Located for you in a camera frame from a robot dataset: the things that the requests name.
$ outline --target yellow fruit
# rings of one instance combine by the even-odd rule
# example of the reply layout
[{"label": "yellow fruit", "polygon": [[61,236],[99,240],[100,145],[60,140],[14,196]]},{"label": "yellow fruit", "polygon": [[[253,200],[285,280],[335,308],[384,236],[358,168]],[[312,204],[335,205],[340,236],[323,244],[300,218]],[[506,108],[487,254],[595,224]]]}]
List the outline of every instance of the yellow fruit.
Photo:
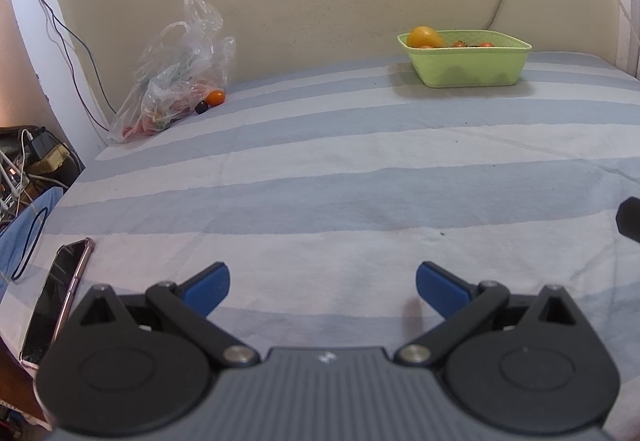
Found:
[{"label": "yellow fruit", "polygon": [[409,33],[406,38],[406,44],[409,47],[444,47],[444,40],[433,28],[418,26]]}]

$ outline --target mattress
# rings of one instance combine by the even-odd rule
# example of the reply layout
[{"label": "mattress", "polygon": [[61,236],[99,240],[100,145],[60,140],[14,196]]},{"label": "mattress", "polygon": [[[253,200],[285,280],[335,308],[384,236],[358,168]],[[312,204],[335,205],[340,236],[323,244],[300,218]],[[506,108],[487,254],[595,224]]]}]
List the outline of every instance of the mattress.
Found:
[{"label": "mattress", "polygon": [[514,293],[566,286],[620,368],[609,429],[631,439],[640,244],[614,217],[639,176],[640,82],[594,56],[532,53],[501,88],[432,90],[398,60],[251,82],[87,167],[7,288],[0,334],[17,355],[56,250],[92,237],[79,297],[224,261],[209,318],[261,352],[393,352],[440,320],[415,291],[431,260]]}]

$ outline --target phone screen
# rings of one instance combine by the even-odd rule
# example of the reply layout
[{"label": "phone screen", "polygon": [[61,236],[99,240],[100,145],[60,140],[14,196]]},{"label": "phone screen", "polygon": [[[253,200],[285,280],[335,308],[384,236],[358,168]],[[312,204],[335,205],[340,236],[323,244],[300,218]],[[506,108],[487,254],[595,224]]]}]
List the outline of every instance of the phone screen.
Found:
[{"label": "phone screen", "polygon": [[39,365],[49,350],[66,293],[85,247],[85,241],[79,241],[59,249],[33,310],[22,347],[22,360]]}]

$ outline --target smartphone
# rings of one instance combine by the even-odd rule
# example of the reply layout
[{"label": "smartphone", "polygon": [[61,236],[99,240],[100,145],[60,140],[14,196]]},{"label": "smartphone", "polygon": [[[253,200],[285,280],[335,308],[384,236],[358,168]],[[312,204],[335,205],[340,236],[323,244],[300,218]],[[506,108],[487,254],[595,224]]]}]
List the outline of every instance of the smartphone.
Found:
[{"label": "smartphone", "polygon": [[86,238],[61,246],[31,315],[27,335],[20,351],[23,367],[37,370],[49,346],[65,325],[78,282],[95,243]]}]

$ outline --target orange fruit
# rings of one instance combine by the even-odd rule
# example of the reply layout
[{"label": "orange fruit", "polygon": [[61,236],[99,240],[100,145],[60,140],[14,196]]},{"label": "orange fruit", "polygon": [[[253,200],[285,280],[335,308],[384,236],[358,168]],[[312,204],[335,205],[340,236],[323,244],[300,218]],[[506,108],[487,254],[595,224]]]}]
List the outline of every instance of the orange fruit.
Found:
[{"label": "orange fruit", "polygon": [[206,97],[205,101],[211,106],[215,107],[220,105],[225,101],[225,92],[220,89],[216,89],[215,91],[210,92]]},{"label": "orange fruit", "polygon": [[409,47],[444,47],[444,40],[433,28],[428,26],[418,26],[413,28],[406,38]]}]

